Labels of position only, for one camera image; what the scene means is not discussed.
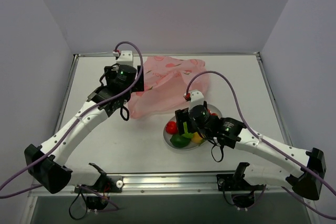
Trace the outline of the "red yellow fake pear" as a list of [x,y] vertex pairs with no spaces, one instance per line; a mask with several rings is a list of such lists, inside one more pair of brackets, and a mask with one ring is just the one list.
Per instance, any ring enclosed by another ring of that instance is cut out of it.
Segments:
[[177,134],[178,133],[178,128],[177,128],[177,124],[174,121],[169,121],[166,126],[165,126],[165,131],[168,134]]

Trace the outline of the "red green fake fruit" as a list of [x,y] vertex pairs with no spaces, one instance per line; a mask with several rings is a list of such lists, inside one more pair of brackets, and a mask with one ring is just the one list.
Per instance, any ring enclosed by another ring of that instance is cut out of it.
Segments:
[[210,114],[210,115],[215,115],[215,116],[218,116],[218,114],[217,114],[217,113],[215,113],[215,112],[212,112],[210,109],[207,109],[207,111],[209,112],[209,114]]

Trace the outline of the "green fake lime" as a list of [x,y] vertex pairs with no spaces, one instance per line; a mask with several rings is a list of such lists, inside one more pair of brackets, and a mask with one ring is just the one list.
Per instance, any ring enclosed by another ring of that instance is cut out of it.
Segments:
[[176,148],[184,148],[189,145],[190,139],[179,134],[174,134],[170,138],[171,144]]

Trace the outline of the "orange fake peach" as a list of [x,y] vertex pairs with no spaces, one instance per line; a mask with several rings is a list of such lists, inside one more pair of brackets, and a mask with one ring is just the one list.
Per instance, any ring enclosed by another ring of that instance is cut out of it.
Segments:
[[202,144],[204,142],[204,140],[197,132],[195,132],[193,134],[193,137],[191,138],[191,142],[193,142],[195,144]]

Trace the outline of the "pink plastic bag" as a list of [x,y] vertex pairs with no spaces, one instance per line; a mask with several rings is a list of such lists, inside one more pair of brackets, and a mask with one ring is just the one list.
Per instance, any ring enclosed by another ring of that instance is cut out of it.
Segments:
[[206,71],[200,59],[150,56],[144,62],[144,91],[135,92],[128,102],[130,118],[169,113],[186,104],[184,94],[191,79]]

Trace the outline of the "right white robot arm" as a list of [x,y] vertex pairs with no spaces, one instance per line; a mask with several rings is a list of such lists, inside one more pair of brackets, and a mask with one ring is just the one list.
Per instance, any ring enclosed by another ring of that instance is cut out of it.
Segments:
[[250,185],[274,185],[292,189],[299,196],[318,200],[321,180],[326,173],[324,153],[318,148],[295,148],[259,133],[250,132],[246,124],[233,118],[220,118],[203,105],[175,111],[180,133],[199,133],[206,140],[249,152],[271,163],[274,167],[258,167],[248,162],[239,163],[234,179]]

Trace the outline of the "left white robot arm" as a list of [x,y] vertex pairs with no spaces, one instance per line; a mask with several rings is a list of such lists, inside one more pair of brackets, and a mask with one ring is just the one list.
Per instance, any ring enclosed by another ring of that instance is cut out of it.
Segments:
[[51,194],[68,185],[102,186],[106,174],[95,164],[75,172],[66,162],[76,147],[115,111],[126,110],[133,92],[144,90],[143,66],[114,64],[104,68],[101,83],[87,98],[77,114],[54,136],[39,146],[24,150],[28,173]]

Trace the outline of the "white oval plate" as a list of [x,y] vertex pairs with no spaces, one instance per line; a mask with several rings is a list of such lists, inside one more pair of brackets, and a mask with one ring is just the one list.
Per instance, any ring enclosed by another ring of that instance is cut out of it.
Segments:
[[[208,109],[209,109],[212,113],[216,113],[219,117],[222,117],[222,113],[221,113],[221,111],[220,111],[219,108],[217,108],[216,106],[214,106],[214,105],[212,105],[212,104],[208,104],[207,107],[208,107]],[[198,148],[198,147],[200,147],[200,146],[202,146],[202,145],[205,144],[204,141],[201,142],[201,143],[194,143],[194,142],[192,142],[192,141],[189,141],[189,143],[188,143],[187,146],[179,148],[179,147],[175,147],[175,146],[171,143],[171,141],[170,141],[171,137],[172,137],[172,134],[169,134],[168,132],[166,132],[165,127],[164,127],[164,130],[163,130],[163,138],[164,138],[164,141],[166,142],[166,144],[167,144],[170,148],[172,148],[172,149],[174,149],[174,150],[177,150],[177,151],[190,151],[190,150],[196,149],[196,148]]]

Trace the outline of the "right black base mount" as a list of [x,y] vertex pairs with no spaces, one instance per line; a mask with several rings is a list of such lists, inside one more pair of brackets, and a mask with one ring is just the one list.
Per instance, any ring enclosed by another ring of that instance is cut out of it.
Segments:
[[234,180],[233,173],[217,174],[217,189],[221,192],[226,191],[254,191],[262,190],[264,185],[251,185],[244,179]]

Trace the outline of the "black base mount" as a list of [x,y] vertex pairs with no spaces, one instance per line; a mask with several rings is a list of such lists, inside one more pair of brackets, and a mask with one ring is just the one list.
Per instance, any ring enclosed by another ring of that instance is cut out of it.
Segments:
[[100,175],[92,189],[99,193],[121,193],[123,185],[123,177],[120,175]]
[[254,191],[262,190],[264,185],[251,185],[244,179],[234,180],[233,173],[217,174],[217,189],[221,192],[226,191]]

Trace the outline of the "aluminium front rail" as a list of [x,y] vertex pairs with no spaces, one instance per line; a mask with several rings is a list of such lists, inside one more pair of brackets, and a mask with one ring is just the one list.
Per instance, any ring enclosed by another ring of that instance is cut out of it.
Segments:
[[275,167],[261,168],[258,166],[249,166],[243,174],[232,171],[215,171],[204,173],[163,173],[163,174],[104,174],[96,169],[74,172],[70,181],[58,190],[55,196],[73,196],[79,191],[79,186],[88,186],[89,195],[95,190],[92,186],[98,180],[100,175],[123,177],[124,185],[121,193],[100,193],[112,195],[191,195],[191,194],[218,194],[221,191],[217,189],[217,174],[233,173],[233,179],[244,179],[251,185],[267,185],[274,187],[291,186],[287,183],[288,173]]

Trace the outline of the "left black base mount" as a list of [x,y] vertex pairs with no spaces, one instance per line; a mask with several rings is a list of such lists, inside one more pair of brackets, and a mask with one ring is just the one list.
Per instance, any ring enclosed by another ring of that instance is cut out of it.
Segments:
[[123,185],[123,177],[120,175],[100,175],[92,189],[99,193],[121,193]]

